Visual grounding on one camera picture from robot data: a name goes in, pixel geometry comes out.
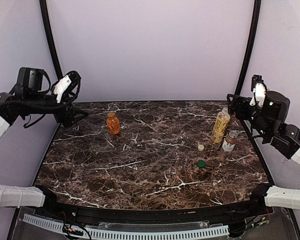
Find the orange tea bottle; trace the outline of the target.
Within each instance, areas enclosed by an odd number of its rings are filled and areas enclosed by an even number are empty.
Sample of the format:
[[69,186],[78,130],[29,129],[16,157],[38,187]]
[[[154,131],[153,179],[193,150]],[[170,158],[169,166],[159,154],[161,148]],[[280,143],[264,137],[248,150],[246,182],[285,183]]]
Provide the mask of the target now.
[[115,112],[109,112],[107,114],[106,124],[108,126],[108,130],[112,135],[117,135],[121,132],[120,121],[116,116]]

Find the green cap brown bottle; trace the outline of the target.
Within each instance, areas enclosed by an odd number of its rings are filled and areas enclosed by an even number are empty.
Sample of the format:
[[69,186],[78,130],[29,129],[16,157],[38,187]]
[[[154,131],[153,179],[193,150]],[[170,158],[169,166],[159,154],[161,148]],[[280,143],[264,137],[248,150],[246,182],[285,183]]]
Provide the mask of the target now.
[[238,136],[239,134],[237,131],[231,130],[225,137],[218,154],[218,158],[221,161],[225,161],[229,158],[237,144]]

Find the yellow tea bottle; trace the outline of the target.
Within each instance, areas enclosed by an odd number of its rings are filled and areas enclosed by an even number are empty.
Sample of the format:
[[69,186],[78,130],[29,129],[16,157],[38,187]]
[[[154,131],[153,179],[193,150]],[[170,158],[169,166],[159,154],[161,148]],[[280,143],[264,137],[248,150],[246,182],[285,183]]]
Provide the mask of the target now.
[[223,136],[226,132],[228,124],[230,122],[231,116],[228,113],[228,108],[224,107],[217,116],[213,126],[210,139],[215,144],[220,144],[222,142]]

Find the pale cream bottle cap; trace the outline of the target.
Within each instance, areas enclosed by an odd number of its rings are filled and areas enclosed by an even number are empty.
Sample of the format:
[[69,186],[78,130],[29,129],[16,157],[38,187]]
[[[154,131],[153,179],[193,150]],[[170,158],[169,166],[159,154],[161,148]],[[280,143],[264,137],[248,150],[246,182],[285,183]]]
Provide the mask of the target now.
[[199,151],[203,151],[205,149],[204,145],[200,144],[198,145],[198,150]]

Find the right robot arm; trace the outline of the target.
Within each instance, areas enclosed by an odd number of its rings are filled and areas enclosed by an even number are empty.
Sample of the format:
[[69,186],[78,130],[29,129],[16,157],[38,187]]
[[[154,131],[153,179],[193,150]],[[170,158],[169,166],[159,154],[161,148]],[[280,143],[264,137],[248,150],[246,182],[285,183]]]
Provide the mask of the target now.
[[[300,129],[285,123],[290,100],[276,91],[265,93],[263,101],[256,97],[227,95],[228,111],[238,120],[248,121],[263,144],[270,144],[285,158],[300,165]],[[250,195],[258,208],[281,207],[300,210],[300,190],[260,183]]]

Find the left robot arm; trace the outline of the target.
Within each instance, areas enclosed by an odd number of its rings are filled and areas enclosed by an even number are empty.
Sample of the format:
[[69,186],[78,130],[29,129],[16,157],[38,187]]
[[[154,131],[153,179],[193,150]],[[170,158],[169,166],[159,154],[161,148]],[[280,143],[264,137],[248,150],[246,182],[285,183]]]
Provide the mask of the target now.
[[[46,115],[53,115],[57,123],[72,127],[89,114],[73,105],[81,88],[81,76],[70,71],[52,83],[43,69],[21,67],[17,81],[9,92],[0,93],[0,139],[17,118],[39,115],[24,124],[30,128]],[[45,186],[18,187],[0,184],[0,208],[52,208],[57,196]]]

